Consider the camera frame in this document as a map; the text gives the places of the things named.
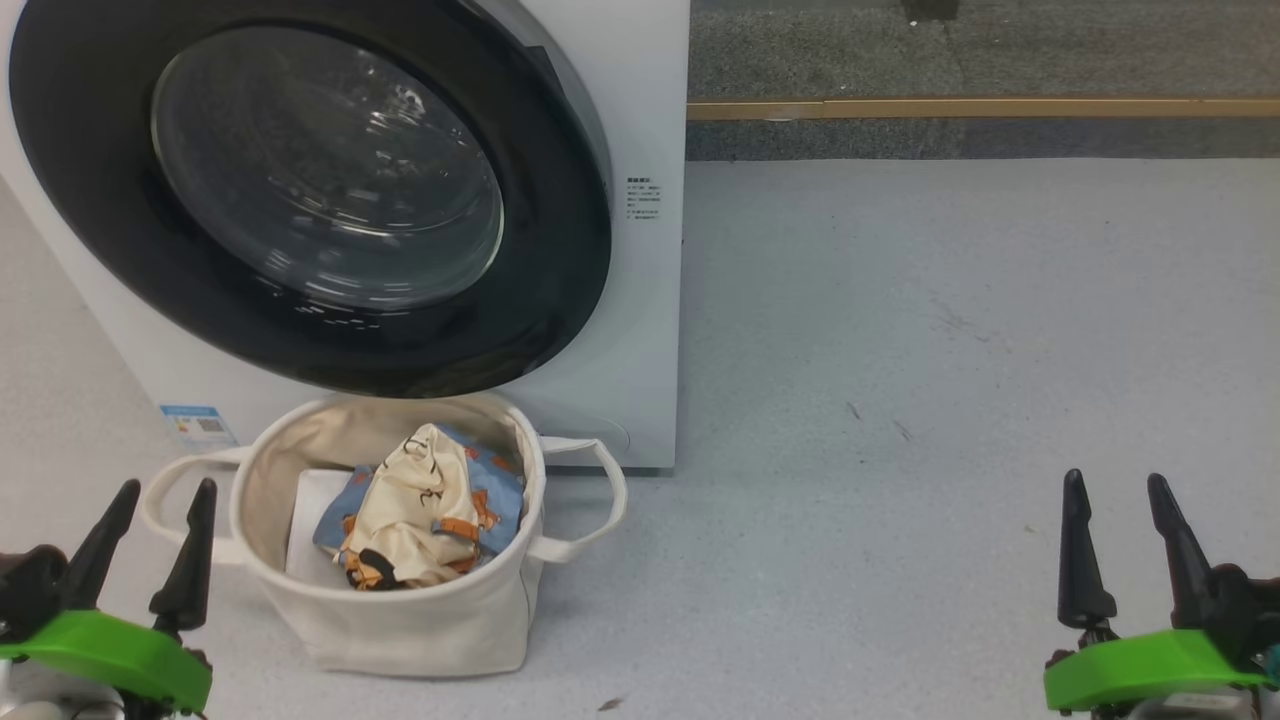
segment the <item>brown floor trim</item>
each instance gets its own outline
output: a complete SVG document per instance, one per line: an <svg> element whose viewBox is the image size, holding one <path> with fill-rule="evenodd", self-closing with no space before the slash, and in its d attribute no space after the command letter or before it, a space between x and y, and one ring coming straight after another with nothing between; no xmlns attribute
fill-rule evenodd
<svg viewBox="0 0 1280 720"><path fill-rule="evenodd" d="M838 97L689 102L690 120L1277 117L1280 97Z"/></svg>

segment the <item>laundry basket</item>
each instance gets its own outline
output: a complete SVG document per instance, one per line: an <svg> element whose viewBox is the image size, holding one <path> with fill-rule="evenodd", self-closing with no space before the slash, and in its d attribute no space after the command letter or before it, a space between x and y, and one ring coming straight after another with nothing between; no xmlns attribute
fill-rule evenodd
<svg viewBox="0 0 1280 720"><path fill-rule="evenodd" d="M284 574L298 474L352 468L385 457L424 423L447 423L512 460L526 482L525 515L511 546L456 580L420 589L357 592L323 588ZM576 541L543 529L545 454L590 450L613 489L605 524ZM174 482L200 465L238 465L230 495L232 537L215 541L214 561L244 565L326 670L457 676L503 673L525 660L543 562L568 562L608 534L626 514L627 487L598 439L540 437L497 395L445 400L333 396L289 413L251 447L183 457L157 473L142 497L142 519L174 543L186 538L161 519Z"/></svg>

